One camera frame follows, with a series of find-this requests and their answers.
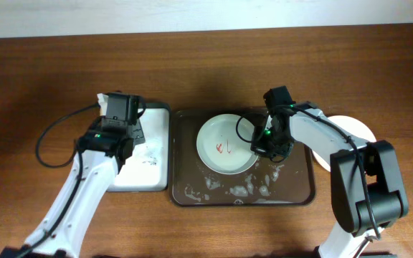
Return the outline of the pale green plate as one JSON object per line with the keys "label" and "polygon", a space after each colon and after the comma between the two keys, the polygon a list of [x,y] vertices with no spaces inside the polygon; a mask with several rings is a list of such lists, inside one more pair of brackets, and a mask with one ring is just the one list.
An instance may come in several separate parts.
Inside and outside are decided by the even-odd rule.
{"label": "pale green plate", "polygon": [[216,115],[206,121],[196,137],[196,150],[201,161],[211,170],[234,175],[252,167],[258,157],[251,150],[250,140],[254,125],[243,118],[238,130],[240,116],[234,114]]}

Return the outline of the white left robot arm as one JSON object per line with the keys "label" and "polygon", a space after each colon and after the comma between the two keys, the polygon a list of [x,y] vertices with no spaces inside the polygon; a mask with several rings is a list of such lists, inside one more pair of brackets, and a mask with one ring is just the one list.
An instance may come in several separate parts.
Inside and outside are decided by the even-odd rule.
{"label": "white left robot arm", "polygon": [[75,141],[70,174],[46,216],[22,247],[4,247],[1,257],[79,256],[101,198],[143,142],[139,120],[146,101],[121,92],[103,97],[106,111]]}

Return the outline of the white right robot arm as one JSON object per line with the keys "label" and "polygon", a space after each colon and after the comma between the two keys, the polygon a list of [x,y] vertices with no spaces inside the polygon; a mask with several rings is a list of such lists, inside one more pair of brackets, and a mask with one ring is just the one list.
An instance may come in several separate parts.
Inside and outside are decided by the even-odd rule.
{"label": "white right robot arm", "polygon": [[391,143],[370,142],[331,122],[317,105],[296,103],[285,86],[264,95],[270,127],[258,126],[251,151],[284,161],[296,142],[315,151],[331,169],[331,206],[336,223],[315,257],[360,257],[381,233],[405,217],[409,203]]}

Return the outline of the pinkish white plate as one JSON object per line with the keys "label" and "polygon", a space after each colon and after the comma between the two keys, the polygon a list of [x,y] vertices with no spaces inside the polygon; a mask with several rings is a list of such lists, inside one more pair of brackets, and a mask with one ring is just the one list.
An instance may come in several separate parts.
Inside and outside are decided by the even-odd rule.
{"label": "pinkish white plate", "polygon": [[328,119],[358,138],[363,138],[368,142],[376,142],[376,137],[373,132],[360,120],[345,115],[332,115],[328,117]]}

